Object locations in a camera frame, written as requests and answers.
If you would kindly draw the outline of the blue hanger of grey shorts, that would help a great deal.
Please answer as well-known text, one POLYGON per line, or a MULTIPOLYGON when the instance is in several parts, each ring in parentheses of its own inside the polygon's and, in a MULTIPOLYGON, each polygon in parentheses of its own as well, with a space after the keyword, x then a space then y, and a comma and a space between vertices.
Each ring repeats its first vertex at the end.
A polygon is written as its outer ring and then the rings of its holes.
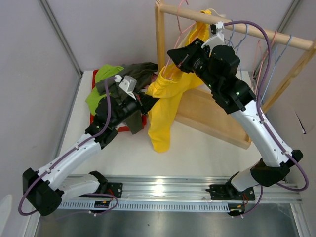
POLYGON ((290 44, 291 41, 292 41, 292 38, 293 38, 293 35, 291 34, 290 37, 289 37, 289 40, 288 40, 288 42, 287 42, 287 44, 286 44, 286 46, 284 47, 283 51, 282 51, 280 54, 278 54, 278 46, 276 46, 276 48, 275 48, 275 50, 274 50, 275 62, 274 62, 274 66, 273 66, 273 68, 272 68, 272 71, 271 71, 271 73, 270 73, 270 77, 269 77, 269 79, 268 79, 268 81, 267 81, 267 83, 266 83, 264 92, 262 93, 262 96, 261 96, 261 101, 260 101, 261 104, 262 104, 263 101, 264 101, 264 98, 265 98, 265 96, 266 96, 266 93, 267 93, 267 90, 268 90, 269 85, 270 85, 270 83, 271 83, 271 80, 273 79, 273 76, 274 76, 276 67, 277 67, 277 65, 278 65, 278 63, 279 63, 279 61, 280 61, 280 59, 282 58, 283 54, 285 53, 285 51, 288 49, 289 44, 290 44))

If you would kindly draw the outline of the pink patterned shorts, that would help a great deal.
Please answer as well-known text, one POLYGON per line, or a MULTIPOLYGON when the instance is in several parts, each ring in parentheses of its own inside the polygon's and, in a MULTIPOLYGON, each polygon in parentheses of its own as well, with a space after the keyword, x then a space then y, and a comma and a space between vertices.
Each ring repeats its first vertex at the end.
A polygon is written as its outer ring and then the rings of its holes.
POLYGON ((157 80, 159 73, 158 72, 154 72, 151 76, 151 82, 154 82, 157 80))

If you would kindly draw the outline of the pink hanger of yellow shorts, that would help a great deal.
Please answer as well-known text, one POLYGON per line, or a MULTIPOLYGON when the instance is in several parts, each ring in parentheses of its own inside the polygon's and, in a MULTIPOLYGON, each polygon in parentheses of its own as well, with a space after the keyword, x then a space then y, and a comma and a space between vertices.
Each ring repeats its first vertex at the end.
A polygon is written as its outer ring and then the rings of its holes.
POLYGON ((177 7, 176 20, 177 20, 177 27, 178 27, 179 35, 178 35, 177 41, 175 42, 173 49, 177 49, 185 43, 186 37, 188 36, 187 31, 190 31, 192 29, 192 27, 195 25, 195 23, 192 23, 187 28, 182 29, 181 23, 180 23, 180 17, 179 17, 179 10, 180 10, 183 3, 185 3, 186 5, 189 5, 189 1, 188 0, 181 0, 178 7, 177 7), (182 39, 182 41, 180 41, 180 39, 183 37, 183 34, 185 34, 185 33, 186 33, 186 36, 184 37, 184 39, 182 39))

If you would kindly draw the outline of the blue hanger of patterned shorts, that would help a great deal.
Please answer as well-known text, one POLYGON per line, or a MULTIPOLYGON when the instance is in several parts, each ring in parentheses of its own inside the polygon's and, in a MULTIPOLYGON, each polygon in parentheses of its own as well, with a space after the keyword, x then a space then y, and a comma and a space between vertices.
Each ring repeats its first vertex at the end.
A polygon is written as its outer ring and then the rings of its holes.
MULTIPOLYGON (((239 49, 240 49, 240 46, 241 44, 244 42, 244 40, 247 38, 248 36, 248 32, 249 32, 249 26, 248 24, 245 24, 246 26, 246 33, 244 35, 244 37, 239 41, 239 43, 236 45, 235 47, 235 52, 236 52, 236 55, 238 56, 238 53, 239 53, 239 49)), ((240 71, 240 78, 242 79, 242 72, 241 72, 241 61, 239 63, 239 71, 240 71)))

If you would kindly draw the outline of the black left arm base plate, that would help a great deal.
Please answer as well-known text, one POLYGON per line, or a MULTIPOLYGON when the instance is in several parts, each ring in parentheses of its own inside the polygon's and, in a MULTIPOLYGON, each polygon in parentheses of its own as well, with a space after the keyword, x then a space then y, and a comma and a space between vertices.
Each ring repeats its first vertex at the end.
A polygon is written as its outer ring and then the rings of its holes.
POLYGON ((117 198, 121 198, 123 183, 105 182, 101 184, 89 184, 84 186, 80 191, 80 198, 97 198, 96 194, 110 194, 117 198))

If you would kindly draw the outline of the blue hanger of olive shorts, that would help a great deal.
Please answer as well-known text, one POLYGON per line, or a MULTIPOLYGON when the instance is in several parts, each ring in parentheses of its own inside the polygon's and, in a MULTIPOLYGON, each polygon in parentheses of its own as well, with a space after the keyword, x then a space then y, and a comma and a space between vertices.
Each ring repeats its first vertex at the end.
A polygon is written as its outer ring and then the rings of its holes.
POLYGON ((234 33, 235 33, 235 24, 232 24, 232 33, 228 39, 228 42, 227 42, 227 46, 231 46, 232 48, 235 48, 234 47, 234 44, 233 44, 233 36, 234 36, 234 33))

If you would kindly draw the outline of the pink hanger of green shorts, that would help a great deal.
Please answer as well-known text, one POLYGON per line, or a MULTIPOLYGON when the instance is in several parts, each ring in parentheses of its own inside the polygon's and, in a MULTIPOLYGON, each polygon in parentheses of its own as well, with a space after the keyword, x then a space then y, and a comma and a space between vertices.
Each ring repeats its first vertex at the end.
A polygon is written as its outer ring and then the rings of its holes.
POLYGON ((252 83, 251 83, 255 94, 257 94, 257 92, 258 92, 262 68, 263 68, 264 62, 268 56, 268 50, 266 49, 265 51, 263 51, 263 47, 261 45, 260 40, 258 40, 258 42, 257 42, 255 59, 257 59, 258 52, 260 52, 260 61, 258 63, 258 66, 256 66, 252 71, 252 83))

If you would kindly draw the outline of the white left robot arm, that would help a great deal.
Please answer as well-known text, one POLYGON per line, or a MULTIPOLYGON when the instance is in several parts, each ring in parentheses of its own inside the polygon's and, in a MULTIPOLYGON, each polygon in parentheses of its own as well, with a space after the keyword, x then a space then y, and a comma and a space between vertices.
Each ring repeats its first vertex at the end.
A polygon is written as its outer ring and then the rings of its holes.
POLYGON ((117 127, 125 123, 132 134, 142 128, 142 116, 158 98, 143 92, 118 101, 106 96, 99 101, 93 122, 65 153, 47 165, 22 174, 23 200, 27 200, 41 216, 52 214, 62 202, 76 197, 115 198, 108 191, 108 179, 91 171, 73 181, 66 178, 91 156, 99 153, 118 135, 117 127))

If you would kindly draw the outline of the yellow shorts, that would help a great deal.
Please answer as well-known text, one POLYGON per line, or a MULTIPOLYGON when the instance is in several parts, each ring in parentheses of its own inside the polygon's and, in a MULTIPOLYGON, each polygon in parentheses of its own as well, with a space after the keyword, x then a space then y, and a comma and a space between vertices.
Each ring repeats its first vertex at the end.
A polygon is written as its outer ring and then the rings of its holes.
POLYGON ((146 94, 158 99, 148 112, 148 135, 155 152, 163 153, 169 150, 170 129, 182 95, 200 85, 202 81, 198 76, 180 71, 170 60, 161 69, 156 80, 149 85, 146 94))

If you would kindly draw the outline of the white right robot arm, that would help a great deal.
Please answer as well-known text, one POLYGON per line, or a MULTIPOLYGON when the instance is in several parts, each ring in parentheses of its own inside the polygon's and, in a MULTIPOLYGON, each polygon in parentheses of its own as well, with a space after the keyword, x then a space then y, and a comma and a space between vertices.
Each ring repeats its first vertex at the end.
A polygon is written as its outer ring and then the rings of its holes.
POLYGON ((281 181, 291 167, 303 158, 300 150, 286 145, 271 127, 247 83, 236 77, 240 59, 232 47, 205 46, 200 39, 167 52, 178 69, 195 73, 211 90, 215 102, 245 130, 261 158, 252 167, 233 175, 225 187, 226 195, 237 199, 248 188, 269 187, 281 181))

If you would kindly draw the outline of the lime green shorts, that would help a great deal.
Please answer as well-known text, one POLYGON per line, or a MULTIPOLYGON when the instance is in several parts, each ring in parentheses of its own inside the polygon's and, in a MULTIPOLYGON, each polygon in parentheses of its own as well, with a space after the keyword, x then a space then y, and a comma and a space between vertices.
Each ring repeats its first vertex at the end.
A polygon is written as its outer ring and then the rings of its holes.
POLYGON ((106 64, 102 66, 96 73, 95 87, 92 89, 92 92, 87 96, 85 100, 89 107, 90 113, 93 116, 96 114, 95 110, 98 107, 99 101, 102 98, 106 97, 104 80, 117 75, 123 69, 124 67, 122 66, 112 66, 106 64))

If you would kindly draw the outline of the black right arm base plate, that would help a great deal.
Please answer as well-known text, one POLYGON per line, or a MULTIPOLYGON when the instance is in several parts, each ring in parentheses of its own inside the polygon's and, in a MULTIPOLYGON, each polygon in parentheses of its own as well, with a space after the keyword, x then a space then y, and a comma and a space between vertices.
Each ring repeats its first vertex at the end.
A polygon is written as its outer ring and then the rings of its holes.
POLYGON ((252 187, 247 188, 244 191, 237 191, 235 188, 227 187, 225 184, 211 184, 205 191, 210 193, 212 200, 255 200, 255 193, 252 187))

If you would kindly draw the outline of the dark olive shorts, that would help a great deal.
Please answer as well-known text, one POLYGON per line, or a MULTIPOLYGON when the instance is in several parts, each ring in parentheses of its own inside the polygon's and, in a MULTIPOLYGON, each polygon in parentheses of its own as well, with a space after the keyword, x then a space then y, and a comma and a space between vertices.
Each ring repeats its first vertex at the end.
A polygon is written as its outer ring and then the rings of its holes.
POLYGON ((109 128, 120 130, 121 127, 127 127, 132 134, 144 128, 143 117, 159 99, 145 94, 143 89, 151 84, 152 75, 157 69, 157 64, 151 62, 131 64, 96 82, 95 88, 99 95, 106 96, 106 90, 109 93, 109 128))

